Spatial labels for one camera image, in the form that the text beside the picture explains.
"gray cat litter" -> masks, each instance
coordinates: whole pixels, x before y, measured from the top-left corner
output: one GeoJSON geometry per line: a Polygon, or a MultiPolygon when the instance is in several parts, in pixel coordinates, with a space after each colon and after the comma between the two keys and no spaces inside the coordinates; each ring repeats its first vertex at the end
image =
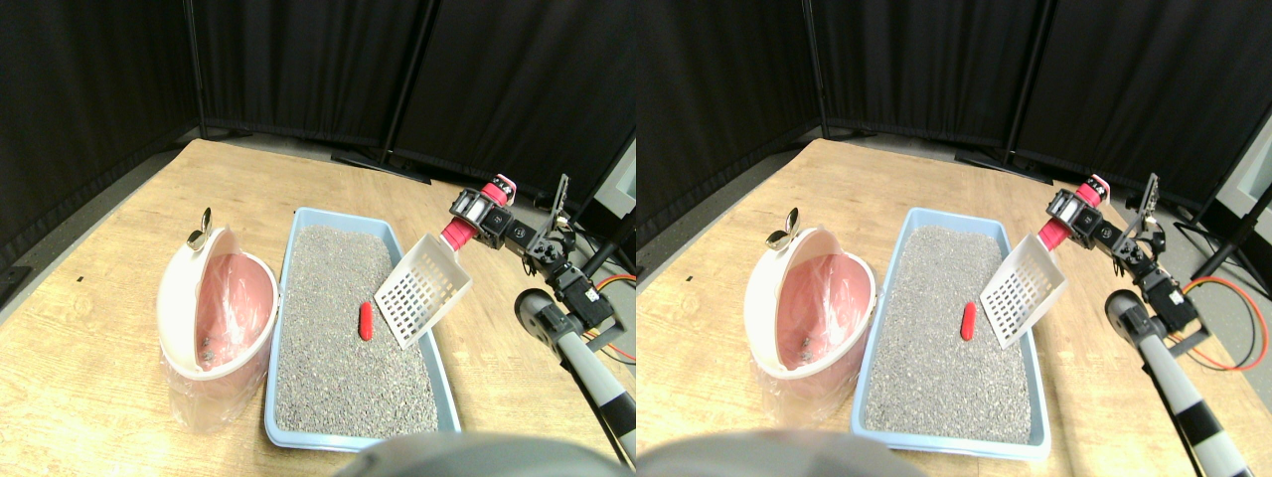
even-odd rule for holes
{"type": "Polygon", "coordinates": [[[378,308],[370,341],[359,307],[392,271],[384,242],[326,225],[293,244],[279,350],[279,429],[387,439],[434,431],[438,410],[420,350],[403,350],[378,308]]]}
{"type": "Polygon", "coordinates": [[[977,303],[963,341],[963,307],[1002,263],[982,234],[929,225],[902,251],[870,370],[865,427],[1028,444],[1029,389],[1019,343],[1001,349],[977,303]]]}

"gray object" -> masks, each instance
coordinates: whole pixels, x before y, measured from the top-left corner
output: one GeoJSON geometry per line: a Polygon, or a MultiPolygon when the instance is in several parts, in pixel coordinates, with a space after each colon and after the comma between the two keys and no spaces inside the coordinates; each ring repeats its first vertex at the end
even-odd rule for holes
{"type": "Polygon", "coordinates": [[[1000,349],[979,305],[973,340],[959,336],[963,307],[1001,257],[983,234],[922,226],[909,235],[898,270],[889,270],[897,276],[875,343],[866,429],[1029,443],[1019,343],[1000,349]]]}
{"type": "Polygon", "coordinates": [[[846,432],[712,434],[641,454],[641,476],[670,477],[909,477],[923,473],[878,441],[846,432]]]}
{"type": "Polygon", "coordinates": [[[633,473],[575,444],[486,432],[430,432],[366,448],[336,476],[627,477],[633,473]]]}
{"type": "Polygon", "coordinates": [[[401,349],[375,309],[371,341],[357,310],[392,270],[375,235],[300,229],[290,252],[275,420],[280,430],[385,439],[438,429],[420,350],[401,349]]]}

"red object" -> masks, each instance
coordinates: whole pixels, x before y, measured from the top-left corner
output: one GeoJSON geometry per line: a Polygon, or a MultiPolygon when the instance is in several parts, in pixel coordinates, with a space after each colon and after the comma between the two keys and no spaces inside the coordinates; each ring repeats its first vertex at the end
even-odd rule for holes
{"type": "MultiPolygon", "coordinates": [[[[495,178],[504,181],[504,183],[513,188],[513,193],[516,193],[516,184],[504,177],[504,174],[495,176],[495,178]]],[[[508,205],[508,195],[505,195],[504,190],[499,188],[499,186],[495,186],[494,183],[487,183],[482,187],[481,193],[490,197],[490,200],[495,201],[495,204],[501,206],[508,205]]],[[[477,235],[477,228],[460,218],[450,219],[450,224],[446,224],[446,228],[441,229],[441,238],[446,239],[446,243],[450,244],[450,249],[453,251],[458,251],[468,243],[473,235],[477,235]]]]}
{"type": "Polygon", "coordinates": [[[972,335],[976,332],[976,301],[968,301],[963,307],[963,341],[972,341],[972,335]]]}
{"type": "MultiPolygon", "coordinates": [[[[1091,179],[1095,179],[1096,182],[1100,183],[1100,186],[1104,186],[1105,191],[1104,195],[1107,196],[1109,190],[1108,182],[1104,182],[1104,179],[1102,179],[1099,176],[1091,176],[1091,179]]],[[[1093,188],[1088,183],[1084,183],[1074,193],[1076,193],[1079,197],[1086,201],[1086,204],[1090,204],[1091,207],[1098,207],[1100,202],[1104,201],[1104,198],[1100,196],[1100,192],[1093,188]]],[[[1058,247],[1061,242],[1065,242],[1065,239],[1067,239],[1068,235],[1071,235],[1072,233],[1074,232],[1068,230],[1068,226],[1065,225],[1063,221],[1052,218],[1051,220],[1047,221],[1047,225],[1043,225],[1042,230],[1038,230],[1038,238],[1042,239],[1042,243],[1047,245],[1048,251],[1054,251],[1056,247],[1058,247]]]]}
{"type": "Polygon", "coordinates": [[[375,329],[375,314],[371,313],[371,303],[363,301],[363,309],[357,315],[357,336],[363,341],[371,341],[371,332],[375,329]]]}

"pink plastic bag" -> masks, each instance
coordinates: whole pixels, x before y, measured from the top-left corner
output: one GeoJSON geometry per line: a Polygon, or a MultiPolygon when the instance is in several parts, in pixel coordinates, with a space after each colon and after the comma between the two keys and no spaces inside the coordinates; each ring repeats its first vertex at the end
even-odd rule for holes
{"type": "MultiPolygon", "coordinates": [[[[188,275],[200,272],[188,265],[198,263],[206,253],[202,279],[190,291],[196,296],[184,301],[184,309],[160,307],[160,333],[167,329],[179,337],[184,329],[187,335],[183,336],[188,336],[184,340],[195,341],[192,347],[182,345],[184,351],[165,349],[165,352],[178,354],[172,359],[160,352],[172,415],[193,432],[224,427],[243,412],[261,387],[270,368],[268,337],[277,304],[272,271],[258,258],[243,253],[229,229],[214,237],[202,249],[178,251],[165,272],[165,282],[169,282],[168,273],[177,275],[172,280],[178,282],[200,280],[188,275]],[[169,327],[165,319],[187,321],[187,324],[169,327]],[[193,321],[192,333],[188,321],[193,321]]],[[[184,290],[188,287],[162,286],[160,294],[184,290]]],[[[160,303],[170,300],[160,298],[160,303]]]]}
{"type": "MultiPolygon", "coordinates": [[[[808,230],[790,247],[772,318],[778,366],[753,359],[752,369],[764,411],[781,426],[801,427],[824,421],[852,394],[875,290],[865,263],[829,232],[808,230]]],[[[761,266],[757,272],[772,272],[761,266]]]]}

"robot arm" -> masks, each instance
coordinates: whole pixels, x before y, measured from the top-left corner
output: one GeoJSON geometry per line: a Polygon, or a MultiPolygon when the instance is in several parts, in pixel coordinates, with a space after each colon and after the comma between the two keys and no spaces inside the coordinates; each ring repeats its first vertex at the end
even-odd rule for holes
{"type": "Polygon", "coordinates": [[[623,333],[625,328],[619,321],[613,319],[613,326],[597,338],[585,343],[580,337],[588,329],[599,328],[613,317],[614,309],[597,291],[591,279],[570,262],[575,234],[561,211],[567,186],[569,177],[562,176],[547,224],[534,229],[516,220],[508,210],[506,205],[511,204],[516,187],[508,178],[497,176],[481,191],[467,188],[459,193],[450,206],[450,214],[455,218],[443,235],[455,249],[469,238],[494,249],[508,248],[522,258],[530,275],[543,276],[552,295],[538,289],[523,291],[514,307],[518,319],[570,371],[618,459],[626,463],[636,452],[636,401],[595,355],[597,350],[623,333]],[[553,296],[565,304],[569,313],[557,308],[553,296]]]}
{"type": "Polygon", "coordinates": [[[1113,329],[1144,357],[1144,370],[1158,387],[1198,474],[1205,471],[1207,476],[1249,476],[1245,460],[1233,440],[1175,363],[1175,357],[1210,337],[1210,331],[1197,313],[1197,307],[1179,290],[1179,282],[1158,265],[1156,257],[1165,249],[1165,235],[1160,228],[1150,232],[1147,238],[1140,237],[1146,229],[1156,226],[1152,210],[1158,201],[1158,176],[1149,178],[1138,216],[1127,230],[1104,220],[1089,200],[1093,191],[1108,197],[1108,184],[1096,176],[1086,181],[1076,193],[1057,192],[1047,207],[1052,216],[1048,229],[1057,230],[1057,237],[1067,234],[1068,239],[1082,248],[1098,248],[1112,257],[1114,270],[1119,273],[1131,272],[1132,282],[1140,287],[1140,296],[1158,313],[1150,315],[1140,296],[1130,290],[1118,290],[1105,301],[1105,313],[1113,329]],[[1140,243],[1149,243],[1152,254],[1146,253],[1140,243]],[[1183,332],[1193,321],[1201,324],[1198,331],[1170,349],[1163,343],[1169,333],[1183,332]]]}

